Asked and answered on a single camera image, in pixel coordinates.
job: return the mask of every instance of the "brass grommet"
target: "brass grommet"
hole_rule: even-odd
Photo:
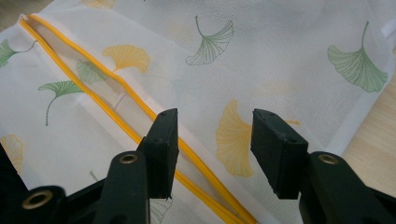
[[[338,163],[338,160],[334,156],[331,156],[328,154],[321,154],[318,157],[321,161],[326,162],[331,165],[335,165]]]
[[[22,208],[30,210],[40,207],[50,201],[53,194],[50,190],[44,189],[36,192],[22,202]]]
[[[137,156],[132,154],[124,155],[120,158],[120,162],[124,164],[132,163],[135,161],[137,161]]]

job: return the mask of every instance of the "clamp jaw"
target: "clamp jaw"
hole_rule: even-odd
[[[177,110],[163,111],[136,151],[114,157],[105,179],[68,197],[57,186],[28,190],[1,148],[0,223],[150,223],[149,198],[171,197],[177,137]]]
[[[396,199],[367,188],[341,157],[307,153],[278,115],[253,111],[251,151],[279,199],[298,199],[304,223],[396,223]]]

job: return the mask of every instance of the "white fabric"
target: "white fabric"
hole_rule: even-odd
[[[396,3],[390,0],[107,1],[112,8],[83,2],[54,1],[36,15],[110,70],[115,62],[103,54],[104,49],[118,45],[144,49],[149,56],[147,72],[132,66],[115,73],[156,113],[178,108],[179,135],[260,223],[301,222],[298,202],[276,198],[251,152],[252,176],[233,175],[220,161],[217,132],[227,105],[236,101],[237,114],[246,124],[251,124],[254,108],[294,120],[290,125],[309,142],[310,152],[342,155],[394,72],[391,52],[396,42],[391,37]],[[189,64],[203,39],[199,32],[216,34],[230,21],[232,37],[219,44],[224,52],[208,64]],[[76,61],[86,59],[45,28],[36,29],[77,73]],[[5,39],[14,50],[29,49],[34,42],[18,24],[0,34],[0,42]],[[331,46],[354,52],[362,39],[368,58],[387,74],[377,91],[347,81],[330,60]],[[90,171],[103,178],[112,157],[136,149],[136,143],[87,94],[56,99],[45,125],[53,92],[37,89],[68,79],[37,43],[0,67],[0,137],[16,134],[23,142],[21,176],[29,188],[59,185],[75,192],[93,183]],[[132,99],[120,86],[106,91],[110,84],[100,85],[90,87],[144,135],[149,120]],[[177,168],[228,207],[184,155]],[[221,222],[176,180],[173,195],[163,223]]]

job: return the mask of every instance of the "fabric bag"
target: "fabric bag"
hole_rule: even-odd
[[[152,223],[301,223],[249,151],[254,108],[342,155],[394,72],[393,1],[54,1],[0,33],[1,143],[29,189],[106,177],[177,107]]]

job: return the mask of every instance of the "green ginkgo leaf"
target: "green ginkgo leaf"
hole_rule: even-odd
[[[198,32],[202,37],[201,46],[193,56],[186,59],[188,65],[201,65],[213,63],[215,59],[222,54],[233,38],[233,22],[227,24],[214,35],[203,35],[198,25],[198,16],[195,17]]]
[[[108,79],[108,76],[102,72],[93,63],[87,61],[77,61],[78,76],[83,82],[92,84],[93,82],[103,81]]]
[[[55,97],[49,102],[49,106],[47,108],[47,115],[46,115],[46,126],[49,125],[49,111],[52,102],[55,101],[58,97],[61,97],[66,94],[76,93],[76,92],[83,92],[73,81],[60,81],[60,82],[53,82],[42,85],[38,88],[40,91],[43,90],[50,90],[55,92]]]
[[[9,46],[8,40],[7,40],[7,39],[3,40],[3,42],[1,42],[1,44],[0,44],[0,67],[3,67],[4,65],[6,65],[6,64],[8,63],[7,60],[8,60],[10,57],[12,57],[12,55],[17,54],[17,53],[24,53],[24,52],[27,52],[27,51],[29,51],[30,49],[32,49],[33,46],[35,45],[35,42],[33,42],[32,47],[30,47],[30,48],[27,49],[27,50],[24,50],[24,51],[16,51],[16,50],[13,50],[13,49]]]
[[[150,199],[150,218],[151,223],[161,224],[166,211],[171,207],[172,200],[168,199]]]
[[[381,91],[388,80],[388,74],[380,71],[370,60],[363,43],[369,22],[366,23],[361,38],[361,48],[354,52],[343,52],[331,45],[328,49],[330,62],[348,82],[362,87],[365,91]]]

